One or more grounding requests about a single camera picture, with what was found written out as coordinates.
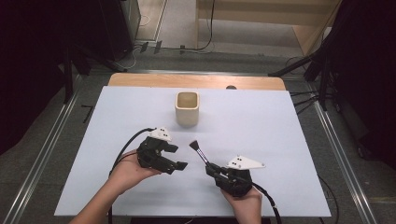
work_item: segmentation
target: floor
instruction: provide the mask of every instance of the floor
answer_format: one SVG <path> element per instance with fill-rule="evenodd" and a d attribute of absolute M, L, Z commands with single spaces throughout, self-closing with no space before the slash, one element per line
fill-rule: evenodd
<path fill-rule="evenodd" d="M 179 48 L 185 45 L 192 48 L 193 20 L 191 11 L 194 1 L 184 0 L 145 0 L 141 3 L 140 43 L 149 41 L 155 46 L 162 41 L 162 47 Z M 200 46 L 208 39 L 207 21 L 200 21 Z M 180 54 L 178 51 L 154 49 L 127 56 L 118 63 L 128 67 L 128 71 L 202 71 L 238 73 L 245 76 L 263 76 L 277 71 L 302 57 L 297 40 L 290 26 L 256 23 L 213 23 L 213 39 L 208 54 Z M 307 84 L 301 74 L 303 68 L 293 74 L 283 76 L 288 91 L 307 91 L 318 85 Z M 107 84 L 111 71 L 101 65 L 93 65 L 92 75 L 76 79 L 76 95 L 72 104 L 63 105 L 64 92 L 54 96 L 48 107 L 37 118 L 25 137 L 11 150 L 0 156 L 0 220 L 5 223 L 67 223 L 70 217 L 54 217 L 53 212 L 62 193 L 63 185 L 78 152 L 79 145 L 89 125 L 90 106 L 94 106 L 101 88 Z M 306 95 L 293 97 L 294 102 L 305 100 Z M 329 111 L 324 117 L 331 120 L 336 130 L 336 141 L 330 141 L 329 135 L 320 119 L 320 108 L 317 105 L 308 107 L 299 119 L 307 144 L 316 165 L 318 174 L 325 180 L 322 187 L 332 217 L 324 218 L 324 223 L 395 223 L 396 214 L 396 171 L 381 161 L 366 161 L 359 157 L 351 133 L 340 114 L 328 103 Z M 67 120 L 59 120 L 64 114 Z M 53 133 L 54 123 L 62 127 L 53 137 L 55 142 L 47 141 Z M 347 158 L 339 154 L 340 147 Z M 352 174 L 346 174 L 343 167 L 350 166 Z M 38 179 L 27 181 L 32 176 L 32 167 L 39 167 Z M 358 189 L 348 183 L 349 178 L 358 180 Z M 11 205 L 18 199 L 19 188 L 27 186 L 32 191 L 18 202 L 25 202 L 16 209 L 16 216 L 7 216 Z M 370 209 L 360 210 L 354 193 L 362 192 L 363 199 L 368 201 Z M 373 215 L 375 219 L 364 218 Z M 284 223 L 320 223 L 317 218 L 285 217 Z M 115 217 L 115 223 L 129 223 L 129 218 Z"/>

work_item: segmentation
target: human hand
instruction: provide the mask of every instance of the human hand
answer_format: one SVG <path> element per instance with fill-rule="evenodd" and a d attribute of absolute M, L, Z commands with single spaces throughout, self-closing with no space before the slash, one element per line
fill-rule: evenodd
<path fill-rule="evenodd" d="M 239 224 L 262 223 L 262 194 L 258 190 L 252 188 L 240 198 L 235 198 L 224 190 L 221 190 L 221 193 L 233 208 Z"/>
<path fill-rule="evenodd" d="M 119 163 L 106 183 L 112 185 L 114 190 L 122 194 L 127 189 L 136 186 L 140 181 L 160 174 L 161 172 L 158 170 L 142 168 L 137 160 L 136 150 L 132 150 L 121 156 Z"/>

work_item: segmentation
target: wooden table edge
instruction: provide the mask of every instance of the wooden table edge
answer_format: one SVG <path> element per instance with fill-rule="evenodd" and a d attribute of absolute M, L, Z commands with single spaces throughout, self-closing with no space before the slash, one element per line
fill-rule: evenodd
<path fill-rule="evenodd" d="M 194 74 L 115 73 L 108 81 L 108 86 L 203 89 L 225 89 L 227 86 L 235 86 L 238 90 L 286 90 L 285 84 L 280 77 L 239 77 Z"/>

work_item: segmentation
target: ceramic cup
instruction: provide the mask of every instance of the ceramic cup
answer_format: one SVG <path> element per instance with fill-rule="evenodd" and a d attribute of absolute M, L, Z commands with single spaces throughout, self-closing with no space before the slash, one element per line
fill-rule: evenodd
<path fill-rule="evenodd" d="M 198 123 L 199 94 L 194 91 L 182 91 L 175 102 L 177 123 L 183 127 L 192 127 Z"/>

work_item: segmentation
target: black equipment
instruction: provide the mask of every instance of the black equipment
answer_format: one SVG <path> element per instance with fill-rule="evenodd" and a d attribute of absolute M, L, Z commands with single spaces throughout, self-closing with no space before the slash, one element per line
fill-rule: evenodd
<path fill-rule="evenodd" d="M 235 170 L 232 168 L 219 167 L 210 162 L 206 166 L 206 174 L 215 178 L 216 186 L 223 189 L 233 197 L 243 197 L 252 188 L 249 170 Z"/>
<path fill-rule="evenodd" d="M 153 168 L 163 173 L 172 174 L 175 170 L 182 171 L 187 163 L 183 161 L 173 162 L 161 155 L 161 151 L 176 152 L 177 146 L 170 145 L 166 141 L 147 137 L 137 149 L 137 159 L 143 168 Z"/>
<path fill-rule="evenodd" d="M 62 51 L 54 34 L 44 33 L 49 21 L 41 20 L 37 1 L 26 2 L 0 1 L 0 154 L 23 138 L 64 85 Z"/>
<path fill-rule="evenodd" d="M 276 222 L 279 224 L 282 223 L 280 214 L 277 211 L 277 206 L 273 198 L 265 189 L 251 180 L 249 170 L 235 170 L 231 168 L 219 167 L 216 164 L 209 162 L 202 150 L 199 148 L 198 142 L 196 140 L 190 143 L 190 147 L 194 149 L 205 162 L 206 174 L 215 178 L 216 186 L 237 198 L 245 196 L 254 186 L 256 190 L 268 198 L 268 201 L 273 207 L 274 214 L 276 216 Z"/>
<path fill-rule="evenodd" d="M 131 36 L 128 29 L 125 8 L 121 3 L 120 0 L 73 0 L 59 3 L 62 9 L 58 10 L 62 13 L 65 32 L 70 41 L 100 58 L 110 61 L 121 59 L 134 46 L 134 36 Z"/>
<path fill-rule="evenodd" d="M 312 62 L 304 77 L 321 72 L 319 102 L 328 84 L 363 158 L 380 159 L 396 169 L 396 31 L 394 1 L 349 0 L 339 7 L 332 30 L 313 54 L 268 74 L 281 77 Z M 333 83 L 329 83 L 329 74 Z"/>

